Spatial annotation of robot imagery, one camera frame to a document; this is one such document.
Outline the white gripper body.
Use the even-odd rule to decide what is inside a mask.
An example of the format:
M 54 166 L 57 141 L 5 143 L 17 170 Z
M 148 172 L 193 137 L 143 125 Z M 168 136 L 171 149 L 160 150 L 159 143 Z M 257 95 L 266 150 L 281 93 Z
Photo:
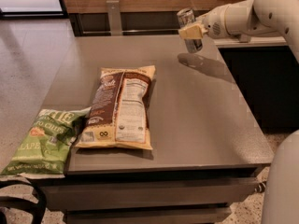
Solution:
M 208 29 L 207 34 L 211 38 L 221 39 L 231 35 L 226 26 L 226 12 L 229 7 L 230 4 L 215 7 L 206 14 L 202 24 Z

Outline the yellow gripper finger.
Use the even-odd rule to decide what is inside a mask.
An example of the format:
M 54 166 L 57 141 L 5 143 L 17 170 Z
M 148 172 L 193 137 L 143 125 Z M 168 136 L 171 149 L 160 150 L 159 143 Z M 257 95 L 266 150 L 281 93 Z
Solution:
M 187 40 L 202 39 L 207 32 L 208 29 L 201 22 L 189 23 L 178 30 L 179 36 Z
M 201 23 L 203 23 L 205 17 L 206 17 L 206 13 L 203 14 L 203 15 L 200 15 L 200 16 L 198 16 L 198 17 L 195 17 L 195 22 L 201 22 Z

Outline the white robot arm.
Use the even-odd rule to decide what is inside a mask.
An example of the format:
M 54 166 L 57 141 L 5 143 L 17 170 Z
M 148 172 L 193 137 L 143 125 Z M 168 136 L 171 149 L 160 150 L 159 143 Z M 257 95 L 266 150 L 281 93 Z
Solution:
M 299 0 L 246 0 L 216 7 L 195 18 L 189 9 L 178 13 L 178 33 L 188 51 L 202 48 L 204 35 L 283 36 L 299 61 Z M 299 131 L 278 146 L 263 199 L 262 224 L 299 224 Z

